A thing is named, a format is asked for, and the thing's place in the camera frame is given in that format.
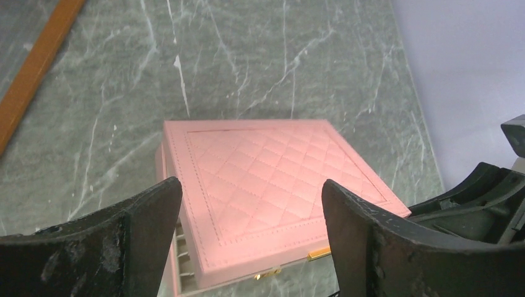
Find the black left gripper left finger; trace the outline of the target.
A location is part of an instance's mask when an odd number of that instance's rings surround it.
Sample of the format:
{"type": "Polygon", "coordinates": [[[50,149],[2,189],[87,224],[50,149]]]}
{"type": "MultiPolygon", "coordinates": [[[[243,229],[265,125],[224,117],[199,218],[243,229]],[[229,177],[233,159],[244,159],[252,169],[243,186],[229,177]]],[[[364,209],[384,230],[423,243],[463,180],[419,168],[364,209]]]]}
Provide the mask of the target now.
{"type": "Polygon", "coordinates": [[[1,238],[2,296],[156,296],[182,201],[175,177],[32,235],[1,238]]]}

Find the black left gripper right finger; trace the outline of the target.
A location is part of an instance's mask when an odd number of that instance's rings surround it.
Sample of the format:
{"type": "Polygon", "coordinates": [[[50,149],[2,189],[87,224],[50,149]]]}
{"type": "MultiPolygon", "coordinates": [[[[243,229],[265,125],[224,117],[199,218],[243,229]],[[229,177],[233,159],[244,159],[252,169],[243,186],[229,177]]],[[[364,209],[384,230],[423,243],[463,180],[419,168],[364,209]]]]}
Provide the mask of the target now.
{"type": "Polygon", "coordinates": [[[329,179],[322,204],[340,296],[523,296],[524,244],[420,226],[329,179]]]}

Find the pink jewelry box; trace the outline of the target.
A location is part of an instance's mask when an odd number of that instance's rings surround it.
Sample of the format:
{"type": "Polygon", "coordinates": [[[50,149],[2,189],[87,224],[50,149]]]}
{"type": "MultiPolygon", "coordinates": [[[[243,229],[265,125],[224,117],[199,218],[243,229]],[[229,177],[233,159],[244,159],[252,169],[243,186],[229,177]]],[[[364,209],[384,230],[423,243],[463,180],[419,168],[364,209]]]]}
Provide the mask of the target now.
{"type": "Polygon", "coordinates": [[[158,180],[174,176],[183,191],[164,274],[173,296],[328,256],[328,179],[410,214],[325,119],[165,121],[155,162],[158,180]]]}

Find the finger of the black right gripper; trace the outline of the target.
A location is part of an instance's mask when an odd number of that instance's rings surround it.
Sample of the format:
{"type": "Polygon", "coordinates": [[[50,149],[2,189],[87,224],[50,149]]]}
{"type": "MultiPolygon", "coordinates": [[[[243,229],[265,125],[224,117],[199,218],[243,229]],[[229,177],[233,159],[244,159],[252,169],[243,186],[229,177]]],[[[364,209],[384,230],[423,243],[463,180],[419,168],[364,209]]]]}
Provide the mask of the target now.
{"type": "Polygon", "coordinates": [[[451,190],[409,208],[409,220],[490,244],[524,241],[524,174],[481,162],[451,190]]]}

